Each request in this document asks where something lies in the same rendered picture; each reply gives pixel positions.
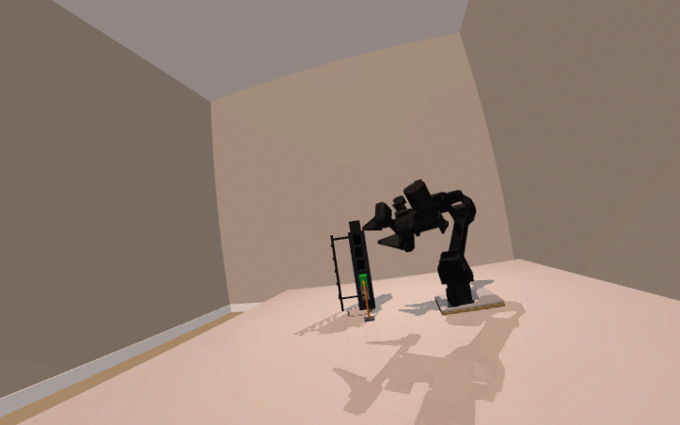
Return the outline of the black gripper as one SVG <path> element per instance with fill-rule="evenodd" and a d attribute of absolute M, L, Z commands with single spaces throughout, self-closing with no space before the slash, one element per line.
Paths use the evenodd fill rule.
<path fill-rule="evenodd" d="M 392 210 L 385 202 L 375 204 L 375 217 L 362 227 L 362 230 L 383 230 L 391 227 L 394 234 L 381 239 L 378 244 L 392 248 L 399 248 L 405 252 L 411 252 L 415 248 L 415 235 L 419 237 L 421 231 L 418 228 L 416 212 L 410 210 L 409 214 L 392 218 Z M 414 235 L 415 234 L 415 235 Z"/>

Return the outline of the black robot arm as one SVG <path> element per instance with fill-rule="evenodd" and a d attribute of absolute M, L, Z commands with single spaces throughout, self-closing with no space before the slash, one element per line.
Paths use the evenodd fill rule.
<path fill-rule="evenodd" d="M 471 198 L 462 194 L 460 190 L 448 193 L 430 194 L 422 180 L 415 181 L 403 189 L 410 203 L 410 209 L 405 207 L 403 196 L 393 198 L 395 216 L 416 212 L 418 228 L 421 232 L 440 228 L 444 233 L 449 226 L 442 213 L 449 212 L 453 218 L 453 230 L 449 251 L 440 254 L 437 272 L 441 285 L 447 284 L 445 289 L 448 303 L 453 307 L 473 304 L 469 282 L 474 281 L 472 270 L 464 257 L 467 244 L 468 224 L 475 220 L 476 208 Z M 462 201 L 460 204 L 451 204 Z"/>

